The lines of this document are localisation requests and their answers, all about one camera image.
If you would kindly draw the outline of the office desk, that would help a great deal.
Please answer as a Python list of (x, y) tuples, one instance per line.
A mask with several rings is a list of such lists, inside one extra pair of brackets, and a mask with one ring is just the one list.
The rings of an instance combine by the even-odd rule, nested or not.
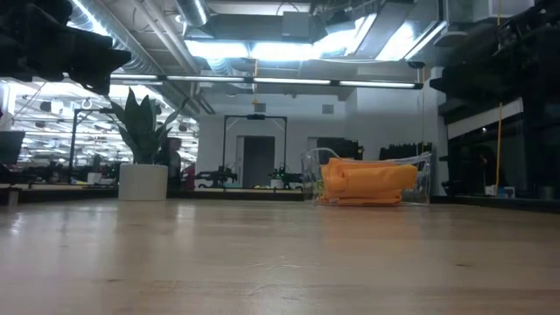
[(0, 184), (0, 207), (19, 204), (111, 199), (118, 196), (113, 186)]

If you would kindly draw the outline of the potted snake plant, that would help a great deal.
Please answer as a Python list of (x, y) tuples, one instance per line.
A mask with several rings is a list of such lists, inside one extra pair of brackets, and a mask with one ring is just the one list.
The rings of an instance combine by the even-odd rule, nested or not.
[(132, 152), (133, 161), (119, 168), (118, 199), (121, 201), (164, 201), (167, 199), (168, 166), (157, 161), (161, 145), (172, 130), (180, 111), (174, 110), (158, 122), (157, 106), (149, 96), (139, 100), (133, 90), (119, 105), (110, 108), (121, 139)]

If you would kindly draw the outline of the grey ceiling junction box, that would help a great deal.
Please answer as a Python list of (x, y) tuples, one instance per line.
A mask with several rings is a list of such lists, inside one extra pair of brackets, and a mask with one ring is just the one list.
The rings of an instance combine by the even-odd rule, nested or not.
[(286, 40), (308, 41), (310, 25), (307, 12), (285, 11), (282, 15), (282, 36)]

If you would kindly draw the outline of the silver spiral air duct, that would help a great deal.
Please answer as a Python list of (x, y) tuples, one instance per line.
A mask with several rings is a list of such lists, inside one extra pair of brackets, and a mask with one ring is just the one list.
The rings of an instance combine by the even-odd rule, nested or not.
[(115, 47), (132, 53), (128, 73), (199, 74), (184, 35), (205, 25), (205, 0), (70, 0), (75, 26), (110, 36)]

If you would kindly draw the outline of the black background gantry frame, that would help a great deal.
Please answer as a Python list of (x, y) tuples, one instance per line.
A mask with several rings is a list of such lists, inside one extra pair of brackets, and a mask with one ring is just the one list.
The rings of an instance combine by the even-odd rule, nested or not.
[(283, 130), (283, 162), (282, 164), (286, 166), (287, 161), (287, 131), (288, 131), (288, 117), (281, 116), (281, 115), (263, 115), (263, 114), (250, 114), (250, 115), (224, 115), (223, 116), (223, 125), (222, 125), (222, 156), (221, 156), (221, 167), (226, 168), (226, 155), (227, 155), (227, 134), (228, 128), (232, 127), (234, 124), (228, 125), (228, 120), (230, 118), (235, 119), (247, 119), (250, 121), (265, 121), (265, 120), (273, 120), (276, 123), (276, 119), (280, 119), (283, 121), (283, 127), (280, 127)]

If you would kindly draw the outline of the black computer monitor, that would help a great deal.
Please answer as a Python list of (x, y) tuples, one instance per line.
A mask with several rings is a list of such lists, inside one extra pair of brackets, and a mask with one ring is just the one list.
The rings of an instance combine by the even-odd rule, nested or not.
[(24, 131), (0, 131), (0, 164), (14, 165), (18, 161)]

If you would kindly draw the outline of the person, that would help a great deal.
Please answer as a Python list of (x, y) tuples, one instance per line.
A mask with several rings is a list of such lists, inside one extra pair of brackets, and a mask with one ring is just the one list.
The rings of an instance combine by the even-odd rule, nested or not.
[(177, 137), (167, 137), (159, 152), (159, 163), (167, 167), (167, 192), (175, 193), (180, 188), (181, 156), (179, 149), (181, 140)]

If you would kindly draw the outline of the long ceiling light bar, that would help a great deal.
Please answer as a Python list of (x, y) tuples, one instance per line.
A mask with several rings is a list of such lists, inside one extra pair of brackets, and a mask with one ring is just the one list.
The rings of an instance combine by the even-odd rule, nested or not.
[(246, 79), (247, 83), (254, 84), (281, 84), (281, 85), (309, 85), (328, 86), (338, 88), (390, 88), (390, 89), (421, 89), (423, 83), (415, 82), (389, 82), (375, 80), (321, 80), (321, 79), (287, 79), (255, 77)]
[(134, 81), (134, 82), (206, 82), (206, 83), (254, 83), (252, 77), (234, 76), (202, 76), (202, 75), (165, 75), (165, 74), (126, 74), (114, 73), (110, 75), (112, 81)]

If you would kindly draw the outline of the clear plastic bin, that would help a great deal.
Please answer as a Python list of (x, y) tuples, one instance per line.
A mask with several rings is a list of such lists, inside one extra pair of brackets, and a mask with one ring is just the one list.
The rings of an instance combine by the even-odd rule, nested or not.
[[(303, 179), (303, 195), (306, 200), (312, 201), (316, 205), (321, 206), (337, 206), (323, 205), (317, 202), (317, 199), (323, 198), (315, 193), (315, 182), (322, 179), (321, 166), (326, 165), (330, 158), (351, 159), (349, 157), (340, 157), (334, 150), (328, 148), (316, 148), (309, 150), (301, 157), (301, 171)], [(393, 162), (398, 165), (414, 165), (418, 169), (416, 176), (416, 184), (412, 189), (402, 191), (402, 204), (427, 204), (430, 202), (431, 194), (431, 155), (417, 162), (403, 162), (399, 160), (357, 160), (364, 162)], [(392, 207), (392, 206), (371, 206), (371, 207)]]

